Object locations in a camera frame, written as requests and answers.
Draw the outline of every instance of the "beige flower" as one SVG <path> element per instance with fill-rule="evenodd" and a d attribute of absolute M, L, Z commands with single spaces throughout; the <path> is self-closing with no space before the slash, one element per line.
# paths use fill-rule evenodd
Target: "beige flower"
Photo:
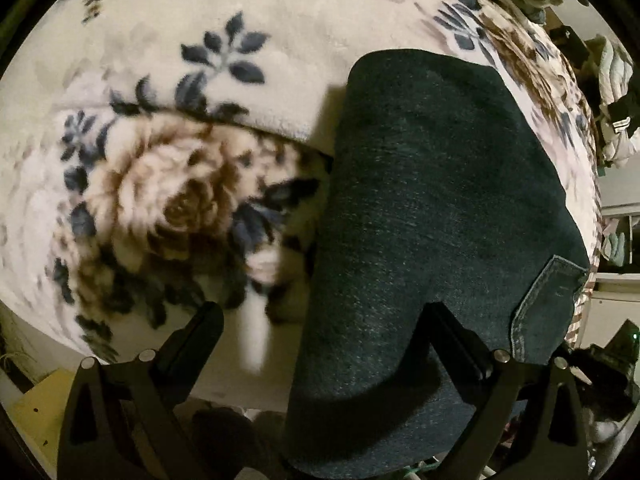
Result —
<path fill-rule="evenodd" d="M 146 253 L 187 259 L 193 234 L 224 237 L 243 195 L 230 128 L 171 114 L 112 127 L 85 199 L 98 240 L 127 270 L 137 272 Z"/>

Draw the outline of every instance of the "floral blanket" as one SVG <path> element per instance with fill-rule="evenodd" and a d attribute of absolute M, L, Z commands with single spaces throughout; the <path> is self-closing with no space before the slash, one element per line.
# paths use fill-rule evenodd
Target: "floral blanket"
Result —
<path fill-rule="evenodd" d="M 59 0 L 0 81 L 0 299 L 110 362 L 218 301 L 198 393 L 283 409 L 346 79 L 389 48 L 495 68 L 595 269 L 593 118 L 537 25 L 487 0 Z"/>

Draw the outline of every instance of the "denim fabric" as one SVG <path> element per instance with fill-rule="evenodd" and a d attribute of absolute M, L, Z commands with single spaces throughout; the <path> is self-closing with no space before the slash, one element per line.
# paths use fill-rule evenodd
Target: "denim fabric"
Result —
<path fill-rule="evenodd" d="M 442 301 L 491 348 L 545 362 L 589 260 L 555 168 L 494 69 L 417 50 L 351 70 L 289 397 L 286 454 L 365 478 L 470 420 L 425 335 Z"/>

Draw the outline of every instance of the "bed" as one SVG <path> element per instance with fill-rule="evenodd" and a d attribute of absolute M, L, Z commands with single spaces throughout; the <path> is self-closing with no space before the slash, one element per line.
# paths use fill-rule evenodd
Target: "bed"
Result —
<path fill-rule="evenodd" d="M 344 85 L 390 48 L 502 77 L 591 258 L 575 343 L 602 230 L 593 117 L 544 30 L 488 0 L 58 0 L 0 80 L 0 300 L 107 362 L 219 301 L 194 393 L 285 411 Z"/>

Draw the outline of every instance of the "metal screw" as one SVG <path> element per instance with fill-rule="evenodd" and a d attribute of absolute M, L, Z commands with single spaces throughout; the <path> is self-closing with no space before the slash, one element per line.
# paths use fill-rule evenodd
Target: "metal screw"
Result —
<path fill-rule="evenodd" d="M 566 370 L 567 367 L 569 366 L 569 363 L 566 361 L 564 357 L 556 357 L 554 359 L 554 364 L 561 370 Z"/>
<path fill-rule="evenodd" d="M 155 357 L 156 351 L 149 348 L 140 352 L 138 359 L 140 359 L 143 363 L 148 363 L 149 361 L 153 361 Z"/>
<path fill-rule="evenodd" d="M 82 361 L 80 361 L 80 366 L 85 370 L 88 370 L 89 368 L 93 368 L 94 365 L 95 365 L 95 359 L 93 357 L 85 357 L 84 359 L 82 359 Z"/>
<path fill-rule="evenodd" d="M 511 356 L 506 350 L 499 349 L 494 352 L 494 359 L 499 363 L 508 363 L 511 359 Z"/>

